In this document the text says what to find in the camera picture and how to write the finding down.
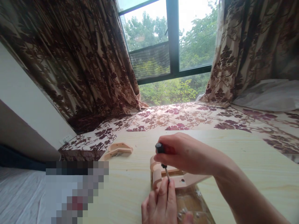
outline green foliage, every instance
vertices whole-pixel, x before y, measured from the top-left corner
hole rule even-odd
[[[213,61],[216,41],[217,26],[217,1],[209,1],[212,12],[203,19],[192,21],[193,27],[185,33],[179,31],[180,36],[180,69],[194,68]],[[168,40],[165,32],[167,20],[150,18],[143,12],[142,21],[132,17],[124,26],[129,51],[162,43]],[[138,78],[168,73],[169,67],[161,66],[159,58],[150,54],[148,60],[134,66]],[[150,106],[167,105],[181,102],[194,101],[199,94],[206,90],[210,73],[176,78],[161,82],[140,85],[141,99]]]
[[[165,17],[152,19],[146,11],[143,12],[142,17],[140,22],[133,16],[124,27],[129,51],[168,41],[168,36],[165,35],[167,30]]]
[[[149,106],[192,102],[206,91],[209,78],[208,72],[140,85],[141,100]]]

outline light wooden panel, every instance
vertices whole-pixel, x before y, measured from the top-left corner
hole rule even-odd
[[[299,223],[299,166],[258,139],[240,130],[181,131],[230,156],[266,198],[291,222]],[[128,132],[133,153],[109,160],[109,176],[98,197],[88,205],[83,223],[141,223],[141,203],[150,192],[150,157],[159,136],[175,131]],[[216,223],[235,223],[214,178],[198,184]]]

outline dark fabric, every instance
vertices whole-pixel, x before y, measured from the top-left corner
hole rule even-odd
[[[299,0],[228,0],[223,7],[211,78],[196,103],[227,108],[261,80],[299,79]]]
[[[0,145],[0,166],[26,170],[46,171],[46,164],[30,159],[14,149]]]
[[[0,40],[75,130],[137,112],[115,0],[0,0]]]

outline sky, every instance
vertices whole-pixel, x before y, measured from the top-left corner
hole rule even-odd
[[[146,0],[118,0],[120,9],[128,9],[138,5]],[[179,10],[179,29],[185,29],[185,33],[192,29],[192,20],[199,18],[202,19],[209,14],[212,10],[208,7],[208,0],[178,0]],[[138,21],[142,20],[142,13],[146,11],[149,16],[155,19],[157,16],[167,18],[166,13],[166,0],[159,0],[132,12],[124,15],[126,22],[136,16]]]

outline screwdriver handle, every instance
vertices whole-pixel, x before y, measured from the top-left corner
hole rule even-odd
[[[165,153],[165,149],[164,149],[164,147],[163,147],[163,145],[161,144],[161,143],[157,143],[156,145],[155,145],[155,147],[156,147],[156,153],[157,154],[159,154],[159,153]],[[166,165],[164,165],[164,164],[161,164],[161,166],[165,169],[165,168],[167,168],[167,166]]]

